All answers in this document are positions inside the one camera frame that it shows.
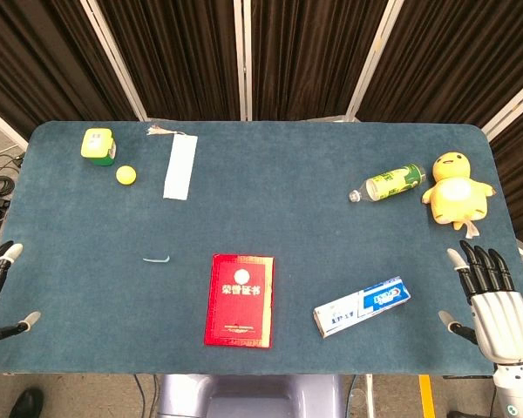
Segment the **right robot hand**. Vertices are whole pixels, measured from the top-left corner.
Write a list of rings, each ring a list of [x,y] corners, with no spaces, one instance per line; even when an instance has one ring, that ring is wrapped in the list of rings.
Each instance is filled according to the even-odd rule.
[[[447,250],[458,274],[474,327],[467,327],[445,310],[438,317],[448,331],[476,345],[498,365],[523,364],[523,297],[503,257],[494,249],[459,242]]]

